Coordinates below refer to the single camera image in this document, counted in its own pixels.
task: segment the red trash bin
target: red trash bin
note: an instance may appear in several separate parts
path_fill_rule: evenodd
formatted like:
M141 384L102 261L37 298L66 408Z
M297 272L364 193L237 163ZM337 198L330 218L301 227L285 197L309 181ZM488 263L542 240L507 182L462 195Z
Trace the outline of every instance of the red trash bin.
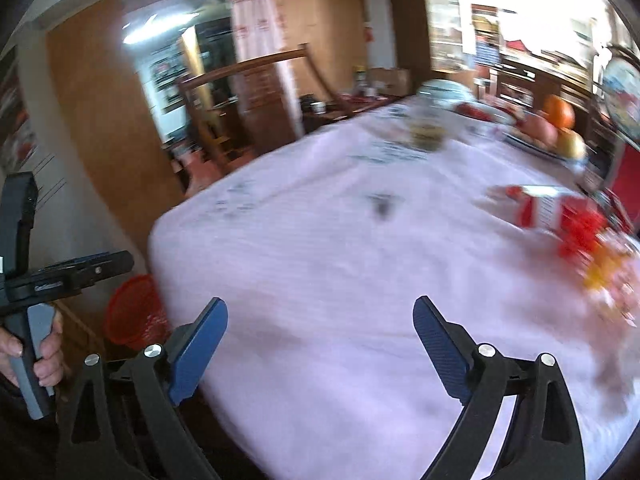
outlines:
M103 329L109 341L135 351L165 342L169 323L151 275L135 276L116 290Z

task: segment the white tablecloth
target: white tablecloth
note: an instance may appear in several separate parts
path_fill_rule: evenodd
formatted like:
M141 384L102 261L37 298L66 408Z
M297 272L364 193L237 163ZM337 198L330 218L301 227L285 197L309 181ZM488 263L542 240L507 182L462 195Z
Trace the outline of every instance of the white tablecloth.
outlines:
M587 478L599 478L640 418L618 367L623 337L589 311L557 241L501 219L486 196L571 185L569 171L473 136L450 112L440 152L386 142L407 131L390 110L262 156L157 222L150 258L171 322L193 321L213 296L229 308L207 399L276 480L416 480L461 411L413 327L428 295L476 342L556 356ZM503 409L475 478L509 418Z

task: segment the black clamp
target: black clamp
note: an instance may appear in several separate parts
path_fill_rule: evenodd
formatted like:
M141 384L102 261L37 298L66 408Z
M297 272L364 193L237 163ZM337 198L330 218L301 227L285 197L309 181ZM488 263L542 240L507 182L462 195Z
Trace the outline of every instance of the black clamp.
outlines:
M196 390L227 324L211 300L198 319L126 361L89 355L60 418L60 480L219 480L175 407Z
M422 480L472 477L505 396L518 398L490 478L584 480L578 420L551 354L527 361L477 345L462 326L445 321L427 296L415 302L414 326L447 393L463 405Z

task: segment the cardboard box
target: cardboard box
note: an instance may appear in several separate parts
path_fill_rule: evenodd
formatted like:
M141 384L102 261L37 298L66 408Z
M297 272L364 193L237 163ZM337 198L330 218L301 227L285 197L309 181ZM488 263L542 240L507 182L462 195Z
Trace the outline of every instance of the cardboard box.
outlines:
M411 94L411 74L403 68L370 68L369 84L378 93L404 97Z

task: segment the handheld device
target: handheld device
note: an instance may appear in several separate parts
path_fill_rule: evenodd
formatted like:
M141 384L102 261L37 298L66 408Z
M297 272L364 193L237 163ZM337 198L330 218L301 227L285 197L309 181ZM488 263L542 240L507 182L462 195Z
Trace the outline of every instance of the handheld device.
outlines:
M53 388L38 384L34 363L51 330L55 309L48 302L76 296L133 268L127 251L101 253L29 270L29 245L38 187L31 172L7 176L0 198L0 320L22 342L22 356L11 358L30 417L54 411Z

